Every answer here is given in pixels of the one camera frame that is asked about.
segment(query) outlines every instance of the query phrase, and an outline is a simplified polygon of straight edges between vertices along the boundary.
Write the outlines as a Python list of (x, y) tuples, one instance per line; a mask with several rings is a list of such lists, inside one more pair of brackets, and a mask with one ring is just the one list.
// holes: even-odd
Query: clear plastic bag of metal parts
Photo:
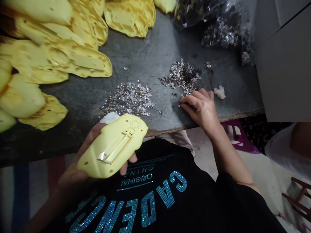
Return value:
[(257, 0), (243, 0), (241, 12), (241, 63), (242, 66), (254, 65), (252, 44), (255, 33), (255, 13)]
[(240, 41), (242, 0), (228, 0), (222, 14), (210, 20), (202, 38), (207, 48), (234, 49)]
[(252, 42), (257, 0), (228, 0), (222, 14), (208, 22), (201, 44), (238, 49), (241, 65), (254, 65)]
[(256, 4), (257, 0), (180, 0), (174, 22), (184, 29), (203, 21), (203, 46), (238, 49), (242, 66), (253, 65)]
[(228, 0), (179, 0), (175, 8), (175, 25), (188, 28), (200, 21), (210, 21), (222, 14)]

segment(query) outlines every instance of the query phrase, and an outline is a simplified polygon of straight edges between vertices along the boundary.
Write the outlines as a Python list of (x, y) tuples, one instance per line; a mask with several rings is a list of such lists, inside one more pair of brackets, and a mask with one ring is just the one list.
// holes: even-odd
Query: yellow plastic toy casing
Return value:
[(70, 25), (73, 16), (68, 0), (3, 0), (1, 4), (42, 22)]
[(17, 74), (12, 75), (0, 96), (0, 107), (16, 118), (28, 118), (45, 105), (38, 84), (27, 83)]
[(15, 118), (4, 110), (0, 109), (0, 133), (10, 129), (15, 124)]
[(69, 74), (58, 70), (29, 70), (21, 74), (25, 82), (35, 84), (61, 83), (69, 79)]
[(159, 7), (164, 13), (174, 12), (176, 7), (176, 0), (154, 0), (155, 5)]
[(104, 14), (105, 2), (106, 0), (91, 0), (91, 3), (93, 4), (95, 10), (101, 17)]
[(81, 46), (73, 40), (46, 39), (41, 46), (52, 69), (80, 77), (110, 77), (112, 65), (103, 53)]
[(97, 13), (90, 0), (79, 0), (78, 6), (87, 13), (98, 40), (98, 45), (105, 44), (108, 37), (108, 26), (104, 19)]
[(32, 70), (53, 69), (52, 64), (48, 61), (44, 50), (31, 40), (16, 40), (14, 44), (5, 44), (7, 51), (11, 51), (12, 66), (20, 74), (29, 74)]
[(45, 131), (58, 125), (65, 118), (68, 110), (56, 97), (45, 93), (42, 95), (46, 101), (43, 108), (28, 118), (19, 118), (18, 120), (23, 124)]
[(42, 45), (45, 38), (71, 39), (80, 45), (85, 45), (84, 41), (68, 27), (55, 23), (40, 23), (27, 17), (15, 17), (16, 28), (29, 39)]
[(15, 39), (0, 36), (0, 58), (12, 63)]
[(0, 93), (10, 81), (12, 66), (7, 60), (0, 60)]
[(71, 21), (72, 31), (83, 39), (85, 46), (93, 50), (98, 50), (98, 41), (89, 16), (77, 7), (75, 1), (70, 1), (70, 4), (74, 10), (74, 16)]
[(129, 37), (145, 37), (148, 32), (148, 19), (145, 12), (135, 8), (130, 2), (105, 4), (106, 23), (112, 29)]
[(111, 177), (140, 148), (147, 130), (142, 119), (126, 113), (101, 129), (78, 161), (78, 170), (93, 178)]
[(84, 78), (112, 75), (112, 65), (105, 54), (73, 40), (45, 39), (42, 46), (30, 40), (15, 40), (13, 44), (0, 45), (0, 56), (9, 60), (21, 74), (52, 69)]
[(156, 9), (153, 0), (113, 0), (115, 3), (129, 2), (135, 8), (142, 9), (148, 19), (148, 27), (153, 27), (156, 21)]

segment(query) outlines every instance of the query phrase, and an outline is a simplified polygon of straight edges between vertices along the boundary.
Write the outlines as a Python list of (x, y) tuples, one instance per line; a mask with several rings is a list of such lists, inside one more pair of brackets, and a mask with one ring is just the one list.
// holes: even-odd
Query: worn table surface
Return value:
[[(109, 30), (106, 44), (99, 51), (106, 54), (113, 66), (110, 78), (80, 78), (70, 75), (64, 83), (41, 85), (43, 92), (56, 96), (69, 110), (58, 126), (40, 131), (18, 123), (1, 134), (0, 166), (46, 159), (76, 152), (91, 127), (99, 121), (100, 107), (109, 92), (121, 82), (140, 80), (151, 88), (150, 116), (142, 116), (149, 127), (148, 135), (159, 135), (197, 127), (178, 107), (183, 90), (161, 85), (159, 77), (169, 74), (172, 63), (184, 58), (195, 68), (201, 68), (198, 87), (213, 90), (222, 85), (226, 98), (215, 97), (221, 121), (254, 115), (263, 111), (263, 102), (255, 67), (242, 68), (238, 55), (232, 51), (201, 47), (201, 36), (193, 29), (179, 31), (169, 15), (157, 10), (156, 22), (146, 38), (129, 38)], [(209, 61), (213, 72), (204, 69)]]

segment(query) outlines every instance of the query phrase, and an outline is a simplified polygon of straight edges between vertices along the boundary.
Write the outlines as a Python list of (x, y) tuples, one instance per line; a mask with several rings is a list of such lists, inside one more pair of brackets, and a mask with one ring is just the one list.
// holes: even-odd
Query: wooden chair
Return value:
[(304, 217), (306, 220), (311, 222), (311, 208), (305, 207), (303, 204), (300, 203), (301, 199), (303, 196), (306, 196), (311, 199), (311, 194), (308, 193), (307, 189), (311, 190), (311, 185), (296, 179), (294, 177), (291, 178), (292, 181), (300, 184), (302, 186), (302, 189), (300, 190), (299, 195), (297, 196), (296, 199), (293, 199), (286, 194), (282, 193), (282, 196), (285, 197), (292, 205), (293, 210), (295, 210), (297, 213), (299, 213), (302, 217)]

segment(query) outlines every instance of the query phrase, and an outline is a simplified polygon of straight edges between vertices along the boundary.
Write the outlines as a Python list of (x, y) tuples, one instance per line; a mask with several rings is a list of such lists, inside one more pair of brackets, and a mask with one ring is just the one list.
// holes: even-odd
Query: pink plastic stool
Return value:
[(247, 139), (240, 120), (225, 121), (221, 124), (236, 150), (241, 150), (251, 154), (260, 154), (258, 149)]

